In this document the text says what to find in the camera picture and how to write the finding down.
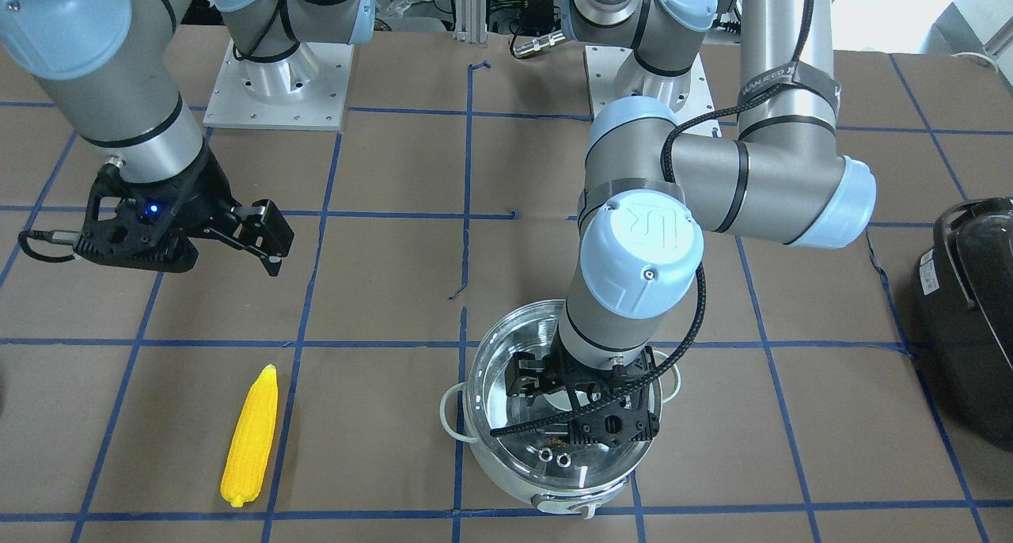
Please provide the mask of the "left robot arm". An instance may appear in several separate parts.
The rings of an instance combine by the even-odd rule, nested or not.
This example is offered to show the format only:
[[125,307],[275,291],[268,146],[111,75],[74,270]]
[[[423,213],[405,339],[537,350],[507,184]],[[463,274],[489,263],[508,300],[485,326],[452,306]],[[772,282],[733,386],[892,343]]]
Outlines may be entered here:
[[734,106],[687,119],[647,92],[594,118],[578,265],[552,348],[506,369],[506,394],[563,390],[571,409],[491,431],[567,426],[568,442],[651,441],[645,390],[695,341],[704,232],[839,249],[866,229],[875,176],[840,156],[832,0],[744,0]]

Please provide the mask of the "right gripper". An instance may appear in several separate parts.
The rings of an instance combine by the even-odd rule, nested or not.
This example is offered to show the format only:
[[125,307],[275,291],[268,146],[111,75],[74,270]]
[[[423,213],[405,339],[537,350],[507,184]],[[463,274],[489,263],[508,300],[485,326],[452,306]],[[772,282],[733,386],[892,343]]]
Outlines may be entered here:
[[73,246],[80,257],[112,268],[188,272],[199,255],[189,241],[194,236],[256,256],[271,277],[281,272],[294,240],[289,222],[269,199],[236,207],[208,145],[184,171],[163,181],[130,183],[122,171],[108,163],[97,173]]

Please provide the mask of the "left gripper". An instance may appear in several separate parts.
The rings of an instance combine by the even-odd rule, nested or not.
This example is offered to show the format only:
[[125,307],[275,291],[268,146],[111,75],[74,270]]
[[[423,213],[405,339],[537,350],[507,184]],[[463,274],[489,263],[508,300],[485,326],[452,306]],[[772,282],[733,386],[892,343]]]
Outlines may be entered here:
[[649,395],[661,376],[654,351],[645,346],[627,366],[594,369],[565,351],[544,358],[517,351],[506,363],[509,432],[538,432],[569,445],[603,443],[621,448],[651,441],[659,430]]

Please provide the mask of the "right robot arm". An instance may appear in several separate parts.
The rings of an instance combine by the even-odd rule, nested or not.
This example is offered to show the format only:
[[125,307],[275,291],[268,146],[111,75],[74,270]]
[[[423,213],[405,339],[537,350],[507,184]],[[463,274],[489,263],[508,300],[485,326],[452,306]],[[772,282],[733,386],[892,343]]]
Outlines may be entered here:
[[279,274],[293,230],[234,198],[205,127],[336,131],[375,0],[214,0],[231,48],[203,123],[164,61],[192,1],[2,0],[4,48],[104,157],[81,229],[23,230],[29,257],[187,272],[201,237]]

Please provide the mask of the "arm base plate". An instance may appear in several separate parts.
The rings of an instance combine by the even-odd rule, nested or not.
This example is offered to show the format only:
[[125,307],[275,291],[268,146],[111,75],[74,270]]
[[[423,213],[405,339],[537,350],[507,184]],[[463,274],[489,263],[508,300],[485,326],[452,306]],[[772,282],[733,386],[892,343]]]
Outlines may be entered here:
[[261,131],[339,131],[355,46],[301,43],[288,59],[235,59],[227,46],[203,124]]
[[647,96],[666,104],[681,123],[720,107],[712,98],[700,54],[690,70],[665,77],[645,70],[625,47],[585,47],[587,91],[593,117],[620,98]]

